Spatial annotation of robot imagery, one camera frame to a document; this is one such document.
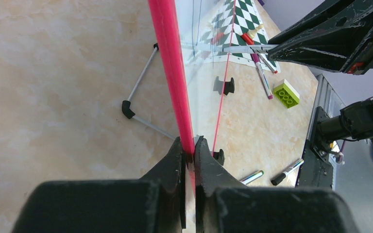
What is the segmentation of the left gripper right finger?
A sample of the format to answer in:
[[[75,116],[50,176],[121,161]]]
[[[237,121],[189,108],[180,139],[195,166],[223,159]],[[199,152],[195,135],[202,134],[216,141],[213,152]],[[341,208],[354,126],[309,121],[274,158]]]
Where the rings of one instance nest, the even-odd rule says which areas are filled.
[[[248,187],[216,161],[207,140],[195,147],[196,232],[357,233],[346,202],[319,188]]]

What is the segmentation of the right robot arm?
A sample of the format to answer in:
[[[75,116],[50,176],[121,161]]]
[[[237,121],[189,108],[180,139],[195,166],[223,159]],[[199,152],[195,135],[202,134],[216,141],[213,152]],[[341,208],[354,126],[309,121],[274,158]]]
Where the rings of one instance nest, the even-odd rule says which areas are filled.
[[[373,0],[326,0],[269,40],[268,58],[335,73],[362,75],[373,69]],[[353,103],[319,121],[323,143],[373,138],[373,100]]]

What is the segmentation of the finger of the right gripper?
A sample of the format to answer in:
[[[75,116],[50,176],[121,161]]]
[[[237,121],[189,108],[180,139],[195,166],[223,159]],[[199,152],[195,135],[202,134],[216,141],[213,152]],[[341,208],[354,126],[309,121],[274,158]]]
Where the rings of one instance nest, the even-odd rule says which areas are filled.
[[[269,51],[268,58],[328,72],[363,75],[373,69],[373,38],[359,45],[278,45]]]
[[[271,45],[359,45],[373,38],[373,0],[325,0]]]

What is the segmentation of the white board with pink frame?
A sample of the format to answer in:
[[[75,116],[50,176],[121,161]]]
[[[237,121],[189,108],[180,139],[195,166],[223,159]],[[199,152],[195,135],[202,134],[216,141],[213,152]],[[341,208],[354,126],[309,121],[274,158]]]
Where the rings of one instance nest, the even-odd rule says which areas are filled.
[[[235,20],[233,0],[151,0],[149,8],[190,181],[195,145],[217,140]]]

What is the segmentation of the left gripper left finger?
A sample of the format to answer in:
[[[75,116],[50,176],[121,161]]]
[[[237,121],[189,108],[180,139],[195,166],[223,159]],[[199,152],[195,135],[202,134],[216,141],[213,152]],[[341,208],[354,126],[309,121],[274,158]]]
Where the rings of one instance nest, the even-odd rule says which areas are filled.
[[[15,233],[180,233],[186,227],[181,139],[134,180],[48,181],[30,194]]]

